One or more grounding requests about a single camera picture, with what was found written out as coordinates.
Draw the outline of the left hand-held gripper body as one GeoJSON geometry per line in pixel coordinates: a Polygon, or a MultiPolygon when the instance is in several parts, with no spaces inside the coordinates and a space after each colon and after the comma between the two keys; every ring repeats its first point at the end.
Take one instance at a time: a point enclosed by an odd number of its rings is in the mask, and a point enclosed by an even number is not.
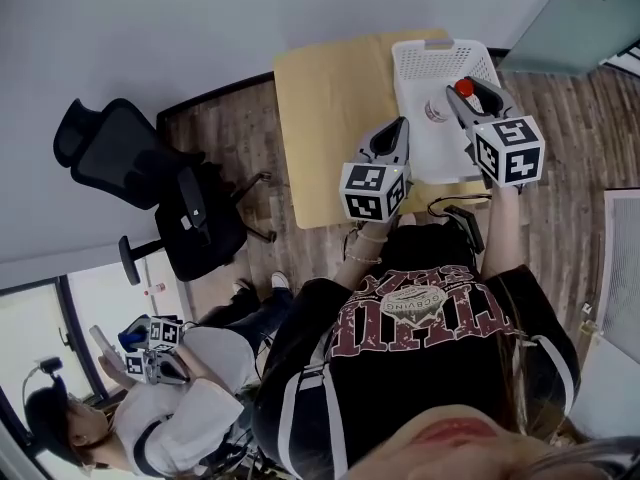
{"type": "Polygon", "coordinates": [[[376,157],[360,148],[343,164],[339,193],[348,219],[387,223],[409,194],[408,154],[376,157]]]}

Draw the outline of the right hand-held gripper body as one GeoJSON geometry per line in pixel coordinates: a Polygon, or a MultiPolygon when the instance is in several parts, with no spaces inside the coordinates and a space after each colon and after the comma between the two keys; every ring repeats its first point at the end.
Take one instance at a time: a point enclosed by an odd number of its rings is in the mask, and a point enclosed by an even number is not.
{"type": "Polygon", "coordinates": [[[522,186],[541,177],[545,141],[531,115],[507,109],[498,117],[475,111],[463,112],[466,148],[485,182],[493,186],[522,186]]]}

